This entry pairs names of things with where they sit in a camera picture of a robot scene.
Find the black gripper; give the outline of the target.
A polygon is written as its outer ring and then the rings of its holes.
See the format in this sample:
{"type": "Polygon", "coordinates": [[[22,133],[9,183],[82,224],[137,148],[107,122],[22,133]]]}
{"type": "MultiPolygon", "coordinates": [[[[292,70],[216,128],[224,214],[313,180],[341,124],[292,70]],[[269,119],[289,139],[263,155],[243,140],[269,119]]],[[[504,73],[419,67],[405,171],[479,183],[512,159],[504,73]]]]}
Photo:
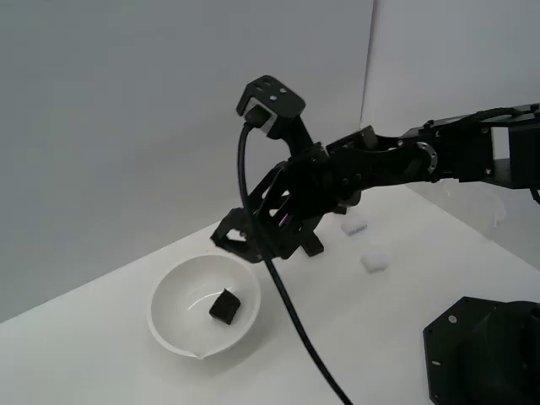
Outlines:
{"type": "MultiPolygon", "coordinates": [[[[271,237],[274,257],[288,259],[301,247],[308,257],[316,254],[314,230],[323,216],[336,208],[358,204],[361,191],[333,171],[331,160],[317,143],[276,164],[250,192],[251,210],[264,235],[271,237]]],[[[262,261],[262,235],[244,208],[233,208],[219,222],[210,240],[220,249],[250,263],[262,261]],[[234,240],[236,230],[244,240],[234,240]]]]}

